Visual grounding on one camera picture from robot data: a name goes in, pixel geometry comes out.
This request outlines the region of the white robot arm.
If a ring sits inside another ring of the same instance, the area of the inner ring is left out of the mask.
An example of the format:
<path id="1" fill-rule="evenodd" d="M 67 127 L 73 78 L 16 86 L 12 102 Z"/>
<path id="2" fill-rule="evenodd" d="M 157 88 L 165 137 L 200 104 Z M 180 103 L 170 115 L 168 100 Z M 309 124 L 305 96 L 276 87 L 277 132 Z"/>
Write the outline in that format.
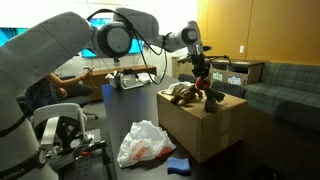
<path id="1" fill-rule="evenodd" d="M 199 26 L 194 21 L 176 33 L 162 35 L 157 19 L 149 13 L 125 7 L 112 13 L 111 23 L 94 28 L 87 18 L 64 12 L 0 47 L 1 180 L 59 179 L 16 97 L 82 49 L 88 48 L 101 57 L 120 58 L 128 53 L 131 40 L 136 38 L 168 52 L 187 48 L 188 55 L 193 57 L 204 52 Z"/>

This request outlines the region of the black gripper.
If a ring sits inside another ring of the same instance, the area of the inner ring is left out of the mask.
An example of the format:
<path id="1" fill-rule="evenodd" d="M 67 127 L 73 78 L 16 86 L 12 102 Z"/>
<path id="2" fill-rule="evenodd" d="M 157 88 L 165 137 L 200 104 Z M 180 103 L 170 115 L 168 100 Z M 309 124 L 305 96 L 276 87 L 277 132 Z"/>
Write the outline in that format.
<path id="1" fill-rule="evenodd" d="M 206 78 L 209 75 L 210 62 L 204 54 L 191 56 L 193 69 L 192 72 L 196 77 Z"/>

